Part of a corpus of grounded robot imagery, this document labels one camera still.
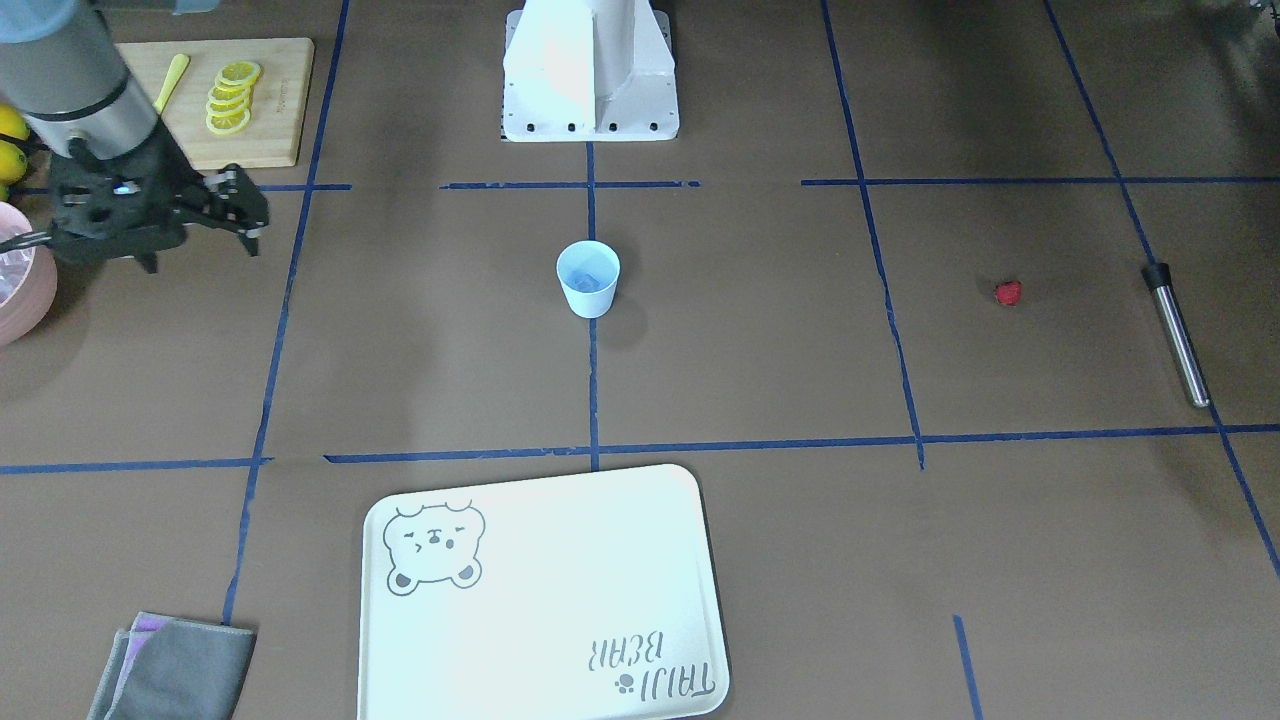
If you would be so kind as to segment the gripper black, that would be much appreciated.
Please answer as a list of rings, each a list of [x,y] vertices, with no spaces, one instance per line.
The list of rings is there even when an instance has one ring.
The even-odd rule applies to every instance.
[[[165,126],[134,149],[100,158],[73,136],[69,156],[52,158],[52,243],[65,263],[132,258],[157,272],[157,255],[187,240],[187,223],[206,205],[204,176],[193,169]]]

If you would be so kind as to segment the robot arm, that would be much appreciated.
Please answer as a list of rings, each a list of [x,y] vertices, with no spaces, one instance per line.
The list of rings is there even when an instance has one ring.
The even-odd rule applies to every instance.
[[[87,1],[5,1],[3,97],[49,149],[46,245],[64,263],[157,255],[186,242],[198,173]]]

